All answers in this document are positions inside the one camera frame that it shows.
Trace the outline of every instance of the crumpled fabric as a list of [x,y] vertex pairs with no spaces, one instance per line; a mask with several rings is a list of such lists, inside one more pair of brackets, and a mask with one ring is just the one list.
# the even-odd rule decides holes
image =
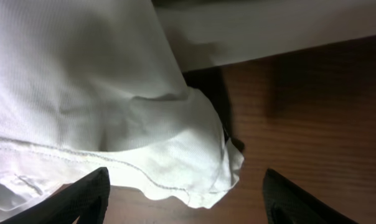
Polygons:
[[149,0],[0,0],[0,221],[103,166],[210,208],[242,162]]

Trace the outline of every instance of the black object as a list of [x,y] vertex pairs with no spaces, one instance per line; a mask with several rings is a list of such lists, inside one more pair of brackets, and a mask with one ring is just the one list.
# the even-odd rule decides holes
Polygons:
[[2,224],[72,224],[77,218],[78,224],[100,224],[108,207],[109,193],[108,169],[102,167]]
[[269,224],[356,223],[272,169],[265,174],[263,196]]

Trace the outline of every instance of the wooden table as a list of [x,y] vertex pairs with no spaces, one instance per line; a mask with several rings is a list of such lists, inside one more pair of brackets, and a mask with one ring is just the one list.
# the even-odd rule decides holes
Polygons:
[[376,37],[229,65],[241,180],[212,209],[113,188],[105,223],[267,223],[270,167],[359,223],[376,223]]

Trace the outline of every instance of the brown wooden surface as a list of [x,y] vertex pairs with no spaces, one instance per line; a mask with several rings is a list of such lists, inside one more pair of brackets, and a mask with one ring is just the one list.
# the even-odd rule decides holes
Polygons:
[[241,181],[214,208],[113,188],[105,223],[267,223],[271,167],[359,223],[376,223],[376,37],[229,65]]

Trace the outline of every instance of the white cloth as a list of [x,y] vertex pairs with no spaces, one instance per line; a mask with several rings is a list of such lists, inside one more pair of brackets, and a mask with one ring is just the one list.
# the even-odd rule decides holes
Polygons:
[[0,0],[0,220],[101,166],[210,208],[242,162],[149,0]]

